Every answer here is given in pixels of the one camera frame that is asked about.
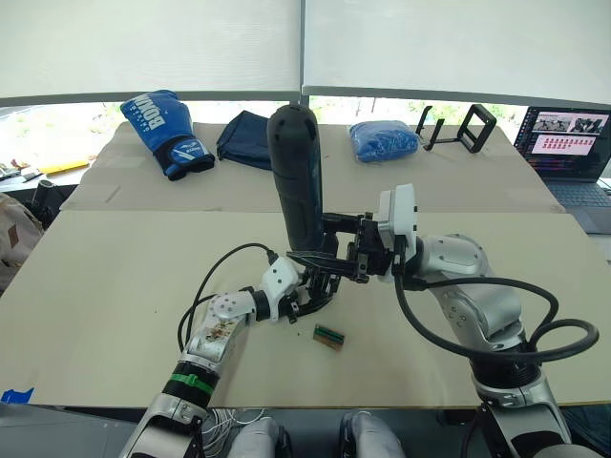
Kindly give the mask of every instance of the coiled black cable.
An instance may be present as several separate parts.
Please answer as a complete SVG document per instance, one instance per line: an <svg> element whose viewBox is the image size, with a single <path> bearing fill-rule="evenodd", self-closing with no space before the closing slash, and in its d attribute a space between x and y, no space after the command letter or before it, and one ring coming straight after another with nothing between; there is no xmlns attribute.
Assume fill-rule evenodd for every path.
<svg viewBox="0 0 611 458"><path fill-rule="evenodd" d="M520 361L524 363L544 363L549 361L557 361L565 358L569 358L571 356L577 355L592 345L594 345L599 339L599 330L591 323L585 322L583 320L558 320L557 322L547 322L548 317L553 317L556 315L554 312L554 308L558 310L558 301L556 298L556 307L553 306L553 302L550 301L551 293L542 290L535 292L534 288L526 288L525 283L522 281L514 281L511 279L487 279L487 278L467 278L467 279L452 279L446 281L436 281L433 283L425 283L419 282L418 289L428 289L429 287L441 287L441 286L449 286L455 284L466 284L466 283L488 283L488 284L504 284L506 286L513 286L518 289L525 289L527 291L533 292L535 294L539 294L545 292L546 294L539 294L544 297L548 302L550 302L550 311L546 315L543 323L539 325L536 332L533 334L531 338L531 346L535 344L544 334L551 331L552 329L556 329L559 327L573 326L579 327L586 332L585 337L580 340L570 343L565 346L561 346L555 348L553 350L545 350L545 351L529 351L529 352L493 352L493 351L481 351L474 350L468 348L466 346L460 345L458 343L447 341L438 335L432 333L429 329L427 329L418 319L415 317L413 312L411 311L410 305L408 304L408 300L405 297L404 285L403 285L403 277L401 274L397 274L394 276L394 289L397 295L397 300L399 301L399 306L401 307L401 311L405 315L408 322L413 326L413 328L425 339L427 339L432 344L435 344L445 350L451 351L452 353L456 353L461 356L465 356L470 359L483 359L483 360L491 360L496 362L510 362L510 361Z"/></svg>

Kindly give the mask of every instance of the blue crumpled bag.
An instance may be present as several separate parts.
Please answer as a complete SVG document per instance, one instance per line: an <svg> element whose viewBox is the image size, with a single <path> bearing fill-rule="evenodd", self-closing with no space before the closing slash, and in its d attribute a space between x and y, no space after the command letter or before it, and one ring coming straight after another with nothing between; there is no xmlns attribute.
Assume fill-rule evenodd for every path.
<svg viewBox="0 0 611 458"><path fill-rule="evenodd" d="M350 127L354 154L361 162L391 160L418 149L418 135L401 121L366 121Z"/></svg>

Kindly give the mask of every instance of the laptop keyboard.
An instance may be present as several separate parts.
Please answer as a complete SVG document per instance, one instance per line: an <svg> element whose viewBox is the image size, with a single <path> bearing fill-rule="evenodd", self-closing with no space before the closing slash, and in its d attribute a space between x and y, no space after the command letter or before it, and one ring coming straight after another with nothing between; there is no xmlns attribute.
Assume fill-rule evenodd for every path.
<svg viewBox="0 0 611 458"><path fill-rule="evenodd" d="M611 207L611 198L596 183L565 184L547 182L545 185L558 202L564 206Z"/></svg>

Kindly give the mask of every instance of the boxing glove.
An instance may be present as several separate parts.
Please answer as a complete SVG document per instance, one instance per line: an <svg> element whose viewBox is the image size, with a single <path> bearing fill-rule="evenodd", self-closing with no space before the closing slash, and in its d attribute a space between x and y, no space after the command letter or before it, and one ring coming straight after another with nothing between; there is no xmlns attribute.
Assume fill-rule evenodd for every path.
<svg viewBox="0 0 611 458"><path fill-rule="evenodd" d="M172 91L134 97L121 104L121 112L170 180L214 167L214 156L193 135L189 109Z"/></svg>

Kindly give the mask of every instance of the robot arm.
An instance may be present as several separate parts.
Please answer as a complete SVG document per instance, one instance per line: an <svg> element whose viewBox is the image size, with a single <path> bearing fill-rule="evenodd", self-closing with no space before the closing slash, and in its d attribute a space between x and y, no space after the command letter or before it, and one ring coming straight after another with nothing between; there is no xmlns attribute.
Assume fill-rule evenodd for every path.
<svg viewBox="0 0 611 458"><path fill-rule="evenodd" d="M200 427L242 331L249 320L277 321L284 314L284 298L291 297L299 283L300 275L293 264L278 257L263 273L259 290L214 297L167 384L149 405L121 452L121 458L203 458Z"/></svg>
<svg viewBox="0 0 611 458"><path fill-rule="evenodd" d="M483 401L480 423L493 456L533 456L550 446L570 444L568 428L540 370L543 360L537 360L526 339L517 295L513 287L502 284L519 282L495 279L483 248L464 235L420 239L415 233L416 215L413 188L398 186L382 194L375 218L367 214L330 218L330 230L341 227L355 234L346 260L312 252L287 255L307 268L353 281L367 282L370 275L377 275L381 281L395 281L395 286L401 279L401 290L429 289L461 347L467 349L459 354L470 359L474 386ZM583 351L597 341L598 331L580 323L588 332Z"/></svg>

